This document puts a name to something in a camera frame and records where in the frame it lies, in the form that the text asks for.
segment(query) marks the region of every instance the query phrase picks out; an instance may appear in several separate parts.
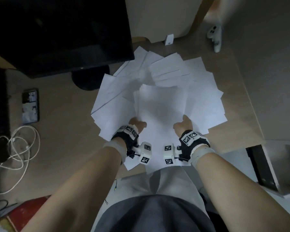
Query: forearm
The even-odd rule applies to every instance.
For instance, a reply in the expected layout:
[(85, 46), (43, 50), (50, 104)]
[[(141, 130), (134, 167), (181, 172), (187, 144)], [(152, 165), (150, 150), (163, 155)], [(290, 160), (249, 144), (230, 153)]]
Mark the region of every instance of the forearm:
[(290, 215), (258, 184), (215, 153), (196, 169), (229, 231), (290, 231)]
[(23, 232), (90, 231), (120, 163), (116, 149), (100, 150), (47, 200)]

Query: shirt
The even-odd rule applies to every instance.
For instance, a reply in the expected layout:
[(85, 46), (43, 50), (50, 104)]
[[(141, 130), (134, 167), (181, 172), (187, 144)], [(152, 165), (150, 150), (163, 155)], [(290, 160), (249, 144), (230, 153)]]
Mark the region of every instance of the shirt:
[(195, 205), (166, 195), (138, 196), (108, 208), (95, 232), (215, 232), (208, 216)]

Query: pants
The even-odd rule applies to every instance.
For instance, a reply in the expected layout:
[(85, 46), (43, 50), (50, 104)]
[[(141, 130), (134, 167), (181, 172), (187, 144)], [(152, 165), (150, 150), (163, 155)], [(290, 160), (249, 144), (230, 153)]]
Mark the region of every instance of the pants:
[(106, 197), (106, 202), (101, 206), (93, 224), (94, 231), (102, 214), (113, 204), (136, 196), (169, 195), (188, 201), (200, 208), (207, 216), (205, 205), (197, 188), (180, 166), (160, 169), (159, 187), (156, 193), (151, 192), (149, 179), (151, 175), (141, 173), (130, 177), (115, 180)]

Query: gray wristband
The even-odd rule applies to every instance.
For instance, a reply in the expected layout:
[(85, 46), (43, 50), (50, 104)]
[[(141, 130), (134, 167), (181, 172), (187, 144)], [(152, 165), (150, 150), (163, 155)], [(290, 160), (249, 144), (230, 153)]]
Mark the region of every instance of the gray wristband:
[(193, 153), (191, 155), (191, 158), (189, 160), (189, 163), (195, 167), (195, 165), (197, 164), (197, 161), (205, 154), (207, 153), (216, 153), (212, 148), (210, 147), (205, 147), (201, 150), (197, 150), (195, 153)]
[(127, 158), (127, 148), (122, 147), (122, 145), (117, 142), (115, 139), (104, 144), (104, 147), (112, 147), (115, 148), (121, 155), (122, 162), (124, 163)]

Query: red fabric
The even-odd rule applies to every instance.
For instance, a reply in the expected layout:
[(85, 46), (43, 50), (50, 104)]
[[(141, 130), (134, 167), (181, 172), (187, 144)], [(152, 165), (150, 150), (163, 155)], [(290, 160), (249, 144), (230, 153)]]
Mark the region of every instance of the red fabric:
[(9, 213), (8, 220), (16, 232), (20, 232), (27, 225), (48, 198), (49, 196), (46, 196), (26, 201)]

